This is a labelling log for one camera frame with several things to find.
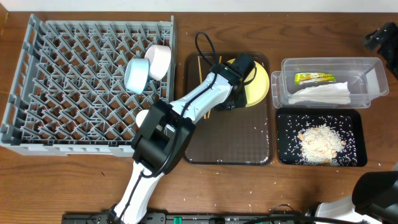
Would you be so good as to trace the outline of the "white napkin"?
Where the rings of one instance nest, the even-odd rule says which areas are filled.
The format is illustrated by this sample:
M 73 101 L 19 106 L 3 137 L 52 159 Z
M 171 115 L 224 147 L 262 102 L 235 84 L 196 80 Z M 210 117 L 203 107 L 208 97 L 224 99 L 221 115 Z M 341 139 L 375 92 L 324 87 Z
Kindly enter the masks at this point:
M 332 83 L 304 88 L 289 98 L 291 105 L 303 101 L 348 105 L 351 103 L 348 83 Z

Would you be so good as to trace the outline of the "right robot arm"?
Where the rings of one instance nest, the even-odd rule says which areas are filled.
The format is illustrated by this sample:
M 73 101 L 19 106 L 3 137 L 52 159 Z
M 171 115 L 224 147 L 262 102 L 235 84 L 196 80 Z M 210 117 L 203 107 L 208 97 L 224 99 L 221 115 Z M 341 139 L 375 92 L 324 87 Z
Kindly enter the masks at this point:
M 364 38 L 370 51 L 377 49 L 386 68 L 397 76 L 397 24 L 387 22 Z M 306 214 L 308 223 L 397 223 L 397 166 L 391 171 L 368 172 L 357 181 L 353 193 L 321 203 Z

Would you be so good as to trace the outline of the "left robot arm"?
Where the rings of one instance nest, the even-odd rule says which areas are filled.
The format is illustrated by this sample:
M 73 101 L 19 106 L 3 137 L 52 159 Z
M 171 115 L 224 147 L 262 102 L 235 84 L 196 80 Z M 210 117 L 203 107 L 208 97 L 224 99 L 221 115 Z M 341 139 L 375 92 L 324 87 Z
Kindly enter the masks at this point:
M 159 180 L 179 163 L 193 136 L 196 123 L 211 109 L 233 110 L 246 106 L 247 77 L 256 73 L 248 54 L 231 63 L 212 66 L 206 79 L 183 98 L 158 101 L 147 112 L 131 146 L 133 170 L 121 201 L 108 212 L 108 223 L 139 223 Z

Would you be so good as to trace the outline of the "white plastic cup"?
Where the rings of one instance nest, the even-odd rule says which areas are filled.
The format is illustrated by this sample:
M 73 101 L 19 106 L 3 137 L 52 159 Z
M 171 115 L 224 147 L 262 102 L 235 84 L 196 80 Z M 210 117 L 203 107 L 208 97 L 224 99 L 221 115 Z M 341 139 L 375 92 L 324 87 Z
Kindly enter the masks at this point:
M 140 128 L 142 123 L 144 122 L 147 114 L 148 114 L 149 110 L 141 110 L 140 112 L 138 112 L 138 114 L 136 115 L 136 124 L 137 127 Z

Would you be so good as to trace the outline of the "green snack wrapper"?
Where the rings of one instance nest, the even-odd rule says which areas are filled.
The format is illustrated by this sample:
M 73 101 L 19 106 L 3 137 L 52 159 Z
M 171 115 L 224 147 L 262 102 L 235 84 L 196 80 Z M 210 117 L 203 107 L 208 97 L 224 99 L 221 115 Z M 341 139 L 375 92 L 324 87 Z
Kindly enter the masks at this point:
M 296 85 L 319 82 L 336 82 L 336 78 L 330 73 L 296 73 L 294 77 Z

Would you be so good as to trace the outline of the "light blue bowl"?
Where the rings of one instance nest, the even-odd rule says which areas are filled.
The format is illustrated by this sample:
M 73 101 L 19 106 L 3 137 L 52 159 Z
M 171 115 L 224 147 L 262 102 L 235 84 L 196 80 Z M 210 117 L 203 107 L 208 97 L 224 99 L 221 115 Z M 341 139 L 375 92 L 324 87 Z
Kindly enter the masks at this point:
M 146 86 L 149 76 L 149 60 L 146 58 L 132 58 L 126 67 L 124 86 L 127 90 L 140 95 Z

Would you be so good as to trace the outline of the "white pink bowl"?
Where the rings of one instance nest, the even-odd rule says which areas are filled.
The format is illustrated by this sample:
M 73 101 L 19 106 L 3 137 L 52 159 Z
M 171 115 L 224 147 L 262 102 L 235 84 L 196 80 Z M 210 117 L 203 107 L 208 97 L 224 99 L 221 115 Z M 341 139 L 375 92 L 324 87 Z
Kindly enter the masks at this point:
M 160 81 L 167 74 L 171 62 L 171 49 L 166 45 L 152 45 L 144 58 L 149 61 L 149 76 Z

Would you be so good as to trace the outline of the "yellow round plate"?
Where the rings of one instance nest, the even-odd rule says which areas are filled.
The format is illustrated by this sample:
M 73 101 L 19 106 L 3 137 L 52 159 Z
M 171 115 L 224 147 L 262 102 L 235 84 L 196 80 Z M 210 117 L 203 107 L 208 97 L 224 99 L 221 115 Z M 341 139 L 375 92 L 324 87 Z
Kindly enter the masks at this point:
M 254 106 L 260 103 L 269 91 L 269 76 L 266 69 L 258 62 L 243 81 L 246 91 L 247 105 Z

